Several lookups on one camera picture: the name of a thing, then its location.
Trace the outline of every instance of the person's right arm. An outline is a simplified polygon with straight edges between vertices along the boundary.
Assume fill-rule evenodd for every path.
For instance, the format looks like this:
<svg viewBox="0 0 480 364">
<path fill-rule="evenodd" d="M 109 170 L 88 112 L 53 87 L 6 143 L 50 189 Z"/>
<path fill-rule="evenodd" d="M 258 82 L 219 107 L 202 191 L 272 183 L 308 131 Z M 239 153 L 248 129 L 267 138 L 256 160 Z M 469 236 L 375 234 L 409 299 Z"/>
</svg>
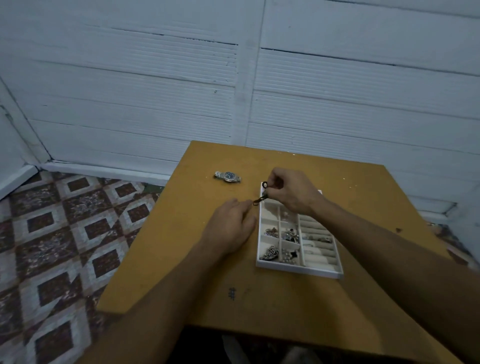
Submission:
<svg viewBox="0 0 480 364">
<path fill-rule="evenodd" d="M 301 171 L 274 168 L 269 198 L 324 225 L 385 292 L 466 363 L 480 363 L 480 276 L 342 209 Z"/>
</svg>

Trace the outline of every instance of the person's right hand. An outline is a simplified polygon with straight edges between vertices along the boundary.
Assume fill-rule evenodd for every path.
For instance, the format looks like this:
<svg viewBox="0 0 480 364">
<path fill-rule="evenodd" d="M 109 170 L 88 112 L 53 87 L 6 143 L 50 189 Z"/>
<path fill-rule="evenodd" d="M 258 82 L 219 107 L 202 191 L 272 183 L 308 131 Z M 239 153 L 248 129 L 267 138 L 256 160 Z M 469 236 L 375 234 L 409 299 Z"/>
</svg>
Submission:
<svg viewBox="0 0 480 364">
<path fill-rule="evenodd" d="M 300 170 L 275 167 L 267 180 L 266 193 L 269 198 L 283 203 L 290 211 L 302 215 L 313 215 L 315 205 L 325 198 Z"/>
</svg>

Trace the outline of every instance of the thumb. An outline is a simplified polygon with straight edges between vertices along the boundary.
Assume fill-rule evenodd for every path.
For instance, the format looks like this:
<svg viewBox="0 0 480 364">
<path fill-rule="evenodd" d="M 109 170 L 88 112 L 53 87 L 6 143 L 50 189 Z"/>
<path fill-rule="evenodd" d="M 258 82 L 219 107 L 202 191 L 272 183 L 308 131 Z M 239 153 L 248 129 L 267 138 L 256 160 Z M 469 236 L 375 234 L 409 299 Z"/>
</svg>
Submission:
<svg viewBox="0 0 480 364">
<path fill-rule="evenodd" d="M 272 188 L 272 187 L 267 187 L 265 188 L 265 192 L 266 194 L 268 195 L 268 198 L 272 198 L 274 200 L 277 200 L 277 201 L 280 201 L 280 199 L 282 198 L 283 196 L 283 189 L 276 189 L 276 188 Z"/>
<path fill-rule="evenodd" d="M 250 215 L 243 221 L 241 228 L 242 242 L 247 241 L 248 237 L 252 234 L 256 225 L 257 218 L 255 217 L 255 215 Z"/>
</svg>

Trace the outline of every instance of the yellow table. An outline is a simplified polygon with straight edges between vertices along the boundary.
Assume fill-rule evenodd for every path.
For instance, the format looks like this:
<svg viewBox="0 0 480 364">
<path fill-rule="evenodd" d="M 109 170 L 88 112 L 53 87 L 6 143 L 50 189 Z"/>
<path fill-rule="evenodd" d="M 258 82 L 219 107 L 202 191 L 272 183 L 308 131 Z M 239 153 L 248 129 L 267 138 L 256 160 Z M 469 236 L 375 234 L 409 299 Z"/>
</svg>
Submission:
<svg viewBox="0 0 480 364">
<path fill-rule="evenodd" d="M 105 289 L 98 309 L 125 313 L 198 240 L 214 209 L 237 197 L 255 199 L 275 166 L 304 171 L 324 195 L 390 231 L 448 257 L 385 167 L 306 155 L 192 142 L 130 251 Z M 215 180 L 232 171 L 241 183 Z M 255 267 L 258 231 L 218 267 L 189 324 L 384 354 L 459 363 L 400 309 L 339 245 L 342 280 Z M 229 298 L 230 288 L 236 299 Z"/>
</svg>

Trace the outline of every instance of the watch face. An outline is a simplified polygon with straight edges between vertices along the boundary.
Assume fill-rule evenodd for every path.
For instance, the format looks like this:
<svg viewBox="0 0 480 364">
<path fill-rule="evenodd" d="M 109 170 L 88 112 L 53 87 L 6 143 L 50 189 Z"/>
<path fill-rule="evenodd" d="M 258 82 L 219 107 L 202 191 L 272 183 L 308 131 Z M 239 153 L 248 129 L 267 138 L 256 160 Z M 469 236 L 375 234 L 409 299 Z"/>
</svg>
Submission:
<svg viewBox="0 0 480 364">
<path fill-rule="evenodd" d="M 229 181 L 233 181 L 235 179 L 235 173 L 225 172 L 225 179 Z"/>
</svg>

